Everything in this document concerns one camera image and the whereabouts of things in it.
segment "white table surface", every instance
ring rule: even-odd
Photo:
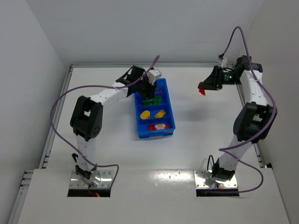
[[[127,68],[74,68],[69,89],[87,84],[111,85]],[[19,224],[31,223],[288,223],[271,169],[261,168],[263,186],[240,197],[196,197],[192,169],[205,169],[209,154],[233,137],[233,123],[242,105],[235,86],[199,94],[197,85],[212,68],[160,68],[166,78],[176,130],[172,136],[139,139],[134,97],[104,111],[97,137],[95,161],[118,163],[120,171],[110,198],[68,198],[74,152],[55,137],[47,169],[36,170]],[[76,144],[70,118],[79,96],[102,89],[81,89],[68,94],[58,131]],[[259,167],[254,147],[244,161]],[[239,164],[239,190],[256,186],[259,174]]]

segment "metal base plate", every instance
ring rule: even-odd
[[[90,181],[82,179],[76,171],[72,171],[69,189],[84,190],[90,185],[90,189],[109,190],[111,182],[112,170],[95,170],[91,174]]]
[[[197,196],[239,196],[238,193],[232,194],[209,194],[209,191],[238,191],[238,184],[235,175],[230,181],[219,181],[212,178],[212,175],[207,170],[195,170],[195,188]]]

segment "blue plastic bin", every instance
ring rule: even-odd
[[[148,138],[151,136],[159,136],[159,135],[172,135],[174,129],[176,128],[174,124],[174,118],[171,109],[171,103],[169,99],[167,84],[165,78],[159,78],[156,80],[157,87],[155,97],[161,97],[161,101],[159,101],[158,105],[144,105],[143,98],[139,93],[135,93],[135,109],[136,109],[136,123],[137,123],[137,132],[140,139]],[[150,111],[149,119],[141,119],[140,115],[143,111]],[[155,118],[155,115],[159,111],[165,111],[166,114],[162,118]],[[167,129],[162,128],[161,124],[164,124]],[[158,128],[158,130],[149,130],[149,125],[151,127]]]

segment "yellow toy piece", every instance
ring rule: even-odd
[[[140,118],[141,118],[142,120],[149,119],[149,118],[150,118],[150,111],[143,111],[143,112],[140,114]]]
[[[161,118],[166,114],[166,112],[164,110],[160,110],[159,113],[157,113],[155,115],[155,118]]]

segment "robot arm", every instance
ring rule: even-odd
[[[71,117],[71,127],[77,137],[78,150],[90,162],[95,164],[95,138],[102,128],[103,110],[134,92],[138,92],[145,98],[154,97],[157,86],[155,80],[162,76],[159,70],[151,70],[135,85],[124,87],[136,81],[144,72],[143,68],[133,66],[113,83],[113,89],[106,89],[90,97],[81,96],[78,98]],[[76,162],[76,172],[88,182],[95,167],[86,162],[81,155],[73,154],[72,157]]]
[[[223,84],[242,85],[245,106],[235,120],[233,128],[234,136],[229,145],[230,147],[238,145],[257,134],[267,124],[273,113],[273,107],[269,105],[263,90],[254,79],[249,69],[249,63],[247,57],[242,56],[237,59],[234,71],[225,72],[223,68],[215,66],[212,74],[198,86],[199,91],[202,94],[205,94],[205,90],[222,89]],[[255,70],[255,75],[259,81],[262,82],[262,66],[256,63],[253,63],[252,65]],[[264,139],[267,136],[271,125],[262,135],[252,142],[249,142],[242,147],[231,149],[229,152],[237,159],[227,153],[224,153],[219,157],[217,162],[213,165],[212,177],[220,181],[230,180],[235,174],[239,160],[244,156],[247,149],[249,149],[252,144],[257,143],[260,139]]]

